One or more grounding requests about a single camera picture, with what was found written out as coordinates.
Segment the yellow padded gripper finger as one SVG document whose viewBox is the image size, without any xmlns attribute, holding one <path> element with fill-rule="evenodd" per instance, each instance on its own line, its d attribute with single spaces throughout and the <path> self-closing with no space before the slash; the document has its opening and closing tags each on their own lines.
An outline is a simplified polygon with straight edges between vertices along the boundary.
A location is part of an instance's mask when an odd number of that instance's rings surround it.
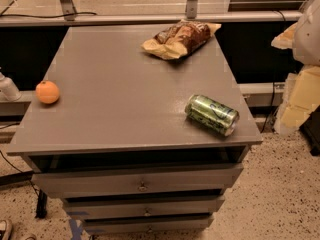
<svg viewBox="0 0 320 240">
<path fill-rule="evenodd" d="M 304 66 L 285 81 L 282 103 L 274 123 L 278 134 L 290 134 L 309 118 L 320 105 L 320 67 Z"/>
<path fill-rule="evenodd" d="M 272 42 L 271 46 L 278 49 L 291 49 L 293 45 L 294 33 L 297 24 L 294 23 L 288 27 L 284 32 L 276 36 Z"/>
</svg>

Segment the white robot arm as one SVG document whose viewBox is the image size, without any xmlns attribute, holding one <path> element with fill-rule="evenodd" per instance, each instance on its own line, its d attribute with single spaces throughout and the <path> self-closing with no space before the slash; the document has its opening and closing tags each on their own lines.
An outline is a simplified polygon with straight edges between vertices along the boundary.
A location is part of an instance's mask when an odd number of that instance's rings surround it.
<svg viewBox="0 0 320 240">
<path fill-rule="evenodd" d="M 276 36 L 271 45 L 291 49 L 293 58 L 303 64 L 298 74 L 290 73 L 285 81 L 274 123 L 278 134 L 290 134 L 320 106 L 320 0 L 313 0 L 298 22 Z"/>
</svg>

